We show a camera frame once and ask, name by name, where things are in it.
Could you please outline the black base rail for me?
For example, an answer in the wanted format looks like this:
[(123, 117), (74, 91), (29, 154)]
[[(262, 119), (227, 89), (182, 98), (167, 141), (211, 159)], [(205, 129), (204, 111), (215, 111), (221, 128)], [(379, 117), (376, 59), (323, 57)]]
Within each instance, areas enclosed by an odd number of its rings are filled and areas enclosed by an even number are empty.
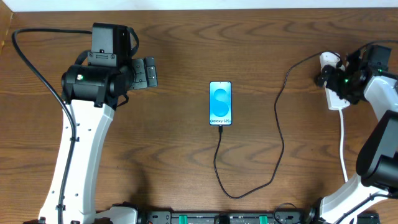
[(99, 212), (95, 223), (137, 224), (274, 224), (305, 223), (303, 211), (295, 208), (278, 208), (274, 212), (175, 212), (173, 210), (145, 211), (131, 203), (114, 204), (109, 210)]

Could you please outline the blue Galaxy smartphone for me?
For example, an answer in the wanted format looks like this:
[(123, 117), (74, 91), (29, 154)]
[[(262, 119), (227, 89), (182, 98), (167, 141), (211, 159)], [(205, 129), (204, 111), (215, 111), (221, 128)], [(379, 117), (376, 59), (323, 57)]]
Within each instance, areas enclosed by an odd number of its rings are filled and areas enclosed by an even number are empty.
[(232, 122), (232, 83), (230, 81), (210, 82), (209, 124), (212, 126), (230, 126)]

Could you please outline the white power strip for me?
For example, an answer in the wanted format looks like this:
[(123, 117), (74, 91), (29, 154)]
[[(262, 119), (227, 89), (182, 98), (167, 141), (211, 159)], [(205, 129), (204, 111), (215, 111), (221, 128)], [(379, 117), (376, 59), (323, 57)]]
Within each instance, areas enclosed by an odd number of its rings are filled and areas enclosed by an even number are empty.
[(336, 92), (326, 87), (326, 84), (327, 82), (324, 83), (324, 89), (329, 110), (339, 111), (350, 106), (349, 101), (340, 99)]

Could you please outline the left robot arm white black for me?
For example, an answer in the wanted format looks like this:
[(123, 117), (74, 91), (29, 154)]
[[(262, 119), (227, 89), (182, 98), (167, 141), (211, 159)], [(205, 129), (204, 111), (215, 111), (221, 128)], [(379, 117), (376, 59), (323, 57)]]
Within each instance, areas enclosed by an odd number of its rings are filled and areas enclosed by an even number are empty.
[(123, 202), (97, 212), (95, 193), (103, 144), (116, 109), (128, 92), (158, 84), (153, 57), (136, 58), (133, 28), (95, 23), (91, 49), (62, 75), (55, 95), (63, 110), (63, 131), (47, 198), (37, 223), (144, 223), (136, 207)]

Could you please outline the white USB charger adapter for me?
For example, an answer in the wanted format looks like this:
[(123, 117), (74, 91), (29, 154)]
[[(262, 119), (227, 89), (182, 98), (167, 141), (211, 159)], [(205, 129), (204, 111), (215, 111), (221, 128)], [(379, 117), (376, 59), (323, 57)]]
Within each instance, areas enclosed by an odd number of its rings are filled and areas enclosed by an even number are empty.
[(338, 66), (338, 63), (340, 63), (340, 55), (337, 53), (323, 52), (320, 55), (321, 69), (323, 69), (324, 66), (326, 65), (330, 65), (333, 68), (339, 68), (341, 70), (345, 70), (345, 66), (344, 65)]

